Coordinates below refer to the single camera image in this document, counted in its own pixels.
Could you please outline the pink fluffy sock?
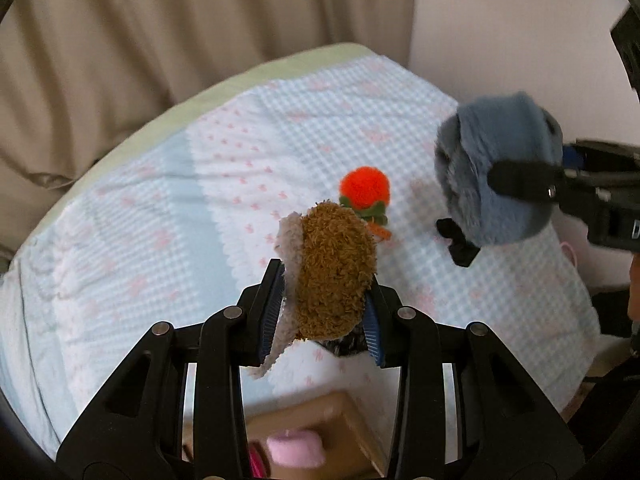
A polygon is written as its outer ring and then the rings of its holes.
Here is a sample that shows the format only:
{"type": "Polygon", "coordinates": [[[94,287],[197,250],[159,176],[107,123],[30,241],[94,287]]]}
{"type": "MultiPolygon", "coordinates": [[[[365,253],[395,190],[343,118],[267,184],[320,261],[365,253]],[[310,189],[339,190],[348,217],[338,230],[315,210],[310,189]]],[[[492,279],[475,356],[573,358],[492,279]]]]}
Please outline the pink fluffy sock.
{"type": "Polygon", "coordinates": [[[273,463],[286,468],[314,469],[326,463],[321,437],[309,429],[285,430],[266,440],[273,463]]]}

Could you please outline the grey-blue fuzzy sock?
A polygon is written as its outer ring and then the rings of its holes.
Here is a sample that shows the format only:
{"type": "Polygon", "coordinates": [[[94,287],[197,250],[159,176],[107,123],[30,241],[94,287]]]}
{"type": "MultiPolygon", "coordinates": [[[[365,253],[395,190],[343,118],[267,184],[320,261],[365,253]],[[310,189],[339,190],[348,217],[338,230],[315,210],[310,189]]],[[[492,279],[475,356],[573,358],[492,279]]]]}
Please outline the grey-blue fuzzy sock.
{"type": "Polygon", "coordinates": [[[551,218],[548,174],[562,157],[559,124],[527,93],[460,105],[439,126],[435,142],[449,218],[477,247],[537,235],[551,218]]]}

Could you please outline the beige curtain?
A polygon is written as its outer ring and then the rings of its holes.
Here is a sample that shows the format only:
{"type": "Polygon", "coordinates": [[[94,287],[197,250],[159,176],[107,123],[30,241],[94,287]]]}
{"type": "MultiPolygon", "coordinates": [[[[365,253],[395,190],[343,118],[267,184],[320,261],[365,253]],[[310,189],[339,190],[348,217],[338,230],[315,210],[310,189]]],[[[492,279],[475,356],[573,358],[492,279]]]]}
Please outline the beige curtain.
{"type": "Polygon", "coordinates": [[[1,255],[98,160],[230,76],[356,42],[405,63],[414,0],[1,0],[1,255]]]}

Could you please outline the magenta item in box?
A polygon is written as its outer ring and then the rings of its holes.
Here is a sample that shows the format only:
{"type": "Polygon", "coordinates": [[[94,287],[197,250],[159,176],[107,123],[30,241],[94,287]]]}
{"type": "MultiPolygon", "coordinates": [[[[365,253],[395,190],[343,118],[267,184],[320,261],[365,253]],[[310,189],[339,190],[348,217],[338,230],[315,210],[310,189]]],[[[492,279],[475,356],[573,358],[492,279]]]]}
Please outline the magenta item in box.
{"type": "Polygon", "coordinates": [[[260,447],[255,442],[247,445],[248,458],[250,459],[250,470],[255,479],[265,479],[269,477],[268,463],[262,456],[260,447]]]}

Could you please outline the cardboard box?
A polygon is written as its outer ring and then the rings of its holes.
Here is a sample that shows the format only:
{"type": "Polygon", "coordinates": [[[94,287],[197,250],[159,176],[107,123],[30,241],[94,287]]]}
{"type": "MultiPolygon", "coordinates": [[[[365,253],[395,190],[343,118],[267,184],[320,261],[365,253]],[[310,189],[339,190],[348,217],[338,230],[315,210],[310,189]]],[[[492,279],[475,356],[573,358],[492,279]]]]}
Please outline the cardboard box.
{"type": "Polygon", "coordinates": [[[386,458],[357,404],[345,391],[335,391],[301,404],[250,417],[248,444],[259,445],[270,479],[379,479],[386,458]],[[273,463],[266,445],[272,434],[314,430],[322,439],[326,463],[314,469],[286,468],[273,463]]]}

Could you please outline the plain black sock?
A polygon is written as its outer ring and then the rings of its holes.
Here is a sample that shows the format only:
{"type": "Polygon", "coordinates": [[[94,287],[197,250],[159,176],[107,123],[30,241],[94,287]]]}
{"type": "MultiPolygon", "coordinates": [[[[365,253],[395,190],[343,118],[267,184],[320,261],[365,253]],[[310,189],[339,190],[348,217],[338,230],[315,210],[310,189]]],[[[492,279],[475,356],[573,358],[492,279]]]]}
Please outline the plain black sock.
{"type": "Polygon", "coordinates": [[[449,240],[448,250],[454,264],[468,268],[480,253],[480,248],[466,238],[460,226],[451,218],[438,219],[436,230],[442,238],[449,240]]]}

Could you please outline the checkered blue pink bedsheet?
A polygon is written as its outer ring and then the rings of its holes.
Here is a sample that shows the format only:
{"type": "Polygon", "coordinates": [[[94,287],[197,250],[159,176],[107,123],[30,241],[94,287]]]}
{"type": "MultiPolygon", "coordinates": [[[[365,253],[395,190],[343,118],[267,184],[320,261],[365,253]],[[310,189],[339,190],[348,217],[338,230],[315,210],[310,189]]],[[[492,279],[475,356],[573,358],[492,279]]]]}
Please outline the checkered blue pink bedsheet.
{"type": "Polygon", "coordinates": [[[455,266],[435,223],[434,173],[453,98],[366,55],[233,98],[206,93],[163,140],[85,186],[21,247],[1,279],[1,387],[48,455],[156,322],[203,322],[260,281],[280,220],[361,166],[390,179],[392,238],[378,279],[435,321],[482,321],[556,408],[596,353],[599,324],[552,229],[455,266]]]}

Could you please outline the orange pompom persimmon toy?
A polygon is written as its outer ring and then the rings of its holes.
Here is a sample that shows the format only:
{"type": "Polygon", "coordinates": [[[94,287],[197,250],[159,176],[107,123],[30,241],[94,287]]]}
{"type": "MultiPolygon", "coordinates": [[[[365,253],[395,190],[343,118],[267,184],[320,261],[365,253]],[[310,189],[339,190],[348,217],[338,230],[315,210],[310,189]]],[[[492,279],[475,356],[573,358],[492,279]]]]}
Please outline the orange pompom persimmon toy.
{"type": "Polygon", "coordinates": [[[340,204],[351,209],[366,222],[370,232],[379,240],[389,240],[386,208],[390,204],[390,180],[375,167],[362,166],[349,171],[338,187],[340,204]]]}

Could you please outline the brown fuzzy plush toy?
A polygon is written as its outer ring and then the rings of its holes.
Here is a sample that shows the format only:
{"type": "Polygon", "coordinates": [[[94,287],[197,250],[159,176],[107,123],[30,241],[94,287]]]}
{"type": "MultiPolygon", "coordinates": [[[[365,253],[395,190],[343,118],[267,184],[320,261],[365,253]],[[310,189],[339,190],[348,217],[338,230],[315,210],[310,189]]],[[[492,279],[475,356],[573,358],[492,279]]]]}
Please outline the brown fuzzy plush toy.
{"type": "Polygon", "coordinates": [[[284,291],[271,349],[250,377],[262,378],[296,340],[343,339],[363,319],[378,266],[376,244],[355,211],[326,200],[279,221],[274,250],[284,291]]]}

